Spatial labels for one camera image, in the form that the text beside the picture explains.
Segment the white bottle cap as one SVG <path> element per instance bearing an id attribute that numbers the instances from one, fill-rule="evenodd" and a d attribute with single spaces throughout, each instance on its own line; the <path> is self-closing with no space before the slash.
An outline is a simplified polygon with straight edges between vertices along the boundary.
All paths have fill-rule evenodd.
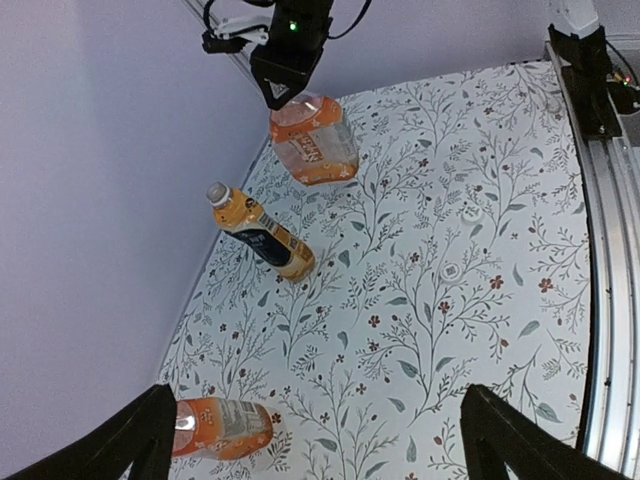
<path id="1" fill-rule="evenodd" d="M 484 212 L 481 209 L 467 208 L 461 212 L 460 218 L 464 224 L 476 225 L 482 222 Z"/>

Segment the orange bottle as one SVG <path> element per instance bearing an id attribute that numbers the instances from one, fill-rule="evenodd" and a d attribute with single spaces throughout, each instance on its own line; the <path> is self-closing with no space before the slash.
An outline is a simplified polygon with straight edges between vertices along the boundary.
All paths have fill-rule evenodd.
<path id="1" fill-rule="evenodd" d="M 271 416 L 258 403 L 208 397 L 180 400 L 176 408 L 173 457 L 239 460 L 265 448 L 274 436 Z"/>
<path id="2" fill-rule="evenodd" d="M 270 112 L 269 133 L 279 160 L 305 186 L 343 182 L 356 176 L 359 149 L 342 105 L 303 93 Z"/>

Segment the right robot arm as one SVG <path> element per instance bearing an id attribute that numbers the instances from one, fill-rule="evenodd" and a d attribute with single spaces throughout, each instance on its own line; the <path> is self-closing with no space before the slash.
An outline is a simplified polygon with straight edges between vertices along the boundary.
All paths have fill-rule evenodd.
<path id="1" fill-rule="evenodd" d="M 273 9 L 268 39 L 251 53 L 251 72 L 269 109 L 282 109 L 308 85 L 328 40 L 331 1 L 252 1 Z M 639 89 L 614 81 L 607 40 L 591 1 L 552 1 L 548 27 L 550 46 L 566 65 L 561 76 L 576 114 L 579 129 L 588 138 L 621 135 L 619 116 L 639 111 Z"/>

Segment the yellow dark-label bottle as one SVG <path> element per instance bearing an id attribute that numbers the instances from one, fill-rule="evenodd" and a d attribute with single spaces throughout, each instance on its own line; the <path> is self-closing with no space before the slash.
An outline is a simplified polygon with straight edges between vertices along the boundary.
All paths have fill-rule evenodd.
<path id="1" fill-rule="evenodd" d="M 315 256 L 309 246 L 256 200 L 221 182 L 212 184 L 206 196 L 217 226 L 248 246 L 283 279 L 297 283 L 311 273 Z"/>

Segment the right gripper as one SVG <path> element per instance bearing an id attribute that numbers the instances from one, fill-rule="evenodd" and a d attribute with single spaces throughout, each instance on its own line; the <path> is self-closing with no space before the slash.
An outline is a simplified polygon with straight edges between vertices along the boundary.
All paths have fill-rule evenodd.
<path id="1" fill-rule="evenodd" d="M 323 53 L 332 23 L 332 1 L 275 1 L 269 39 L 250 57 L 269 109 L 282 109 L 305 89 Z"/>

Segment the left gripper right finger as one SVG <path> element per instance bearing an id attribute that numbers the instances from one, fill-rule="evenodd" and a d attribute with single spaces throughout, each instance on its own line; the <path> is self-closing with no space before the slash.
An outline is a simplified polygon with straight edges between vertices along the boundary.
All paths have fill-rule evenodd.
<path id="1" fill-rule="evenodd" d="M 470 385 L 460 409 L 470 479 L 623 479 L 624 474 L 572 448 L 482 384 Z"/>

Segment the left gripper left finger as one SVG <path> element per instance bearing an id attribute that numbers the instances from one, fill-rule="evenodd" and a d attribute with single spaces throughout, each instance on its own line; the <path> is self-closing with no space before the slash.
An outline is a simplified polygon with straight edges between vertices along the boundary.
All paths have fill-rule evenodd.
<path id="1" fill-rule="evenodd" d="M 156 384 L 98 428 L 12 474 L 12 479 L 166 479 L 171 466 L 176 400 Z"/>

